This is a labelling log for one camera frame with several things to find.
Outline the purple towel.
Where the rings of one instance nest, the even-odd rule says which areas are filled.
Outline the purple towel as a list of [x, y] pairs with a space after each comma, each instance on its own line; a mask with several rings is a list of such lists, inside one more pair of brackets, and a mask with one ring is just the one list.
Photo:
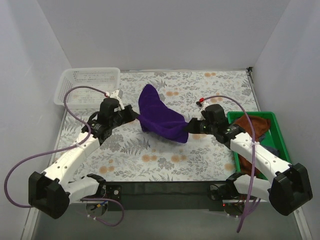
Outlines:
[[138, 99], [138, 120], [143, 132], [151, 132], [170, 141], [185, 144], [188, 125], [180, 113], [168, 108], [160, 99], [155, 87], [147, 84]]

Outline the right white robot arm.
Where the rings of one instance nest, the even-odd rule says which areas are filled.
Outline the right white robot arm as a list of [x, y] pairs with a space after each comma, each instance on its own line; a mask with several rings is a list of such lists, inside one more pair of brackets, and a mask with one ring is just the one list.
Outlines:
[[190, 134], [213, 135], [228, 149], [255, 164], [264, 179], [251, 180], [249, 175], [236, 172], [226, 181], [223, 189], [233, 197], [250, 193], [270, 202], [281, 215], [288, 216], [313, 198], [307, 169], [280, 159], [237, 124], [230, 124], [219, 104], [196, 103], [201, 118], [192, 118], [185, 130]]

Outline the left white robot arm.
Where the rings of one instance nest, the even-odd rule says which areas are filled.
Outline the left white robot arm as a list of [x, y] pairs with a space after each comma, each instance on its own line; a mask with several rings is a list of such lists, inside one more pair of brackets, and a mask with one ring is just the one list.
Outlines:
[[29, 204], [53, 219], [60, 218], [69, 205], [85, 197], [106, 195], [106, 180], [90, 173], [71, 182], [80, 165], [112, 135], [113, 129], [138, 117], [131, 105], [122, 106], [115, 98], [105, 98], [82, 127], [72, 149], [68, 149], [43, 172], [28, 179]]

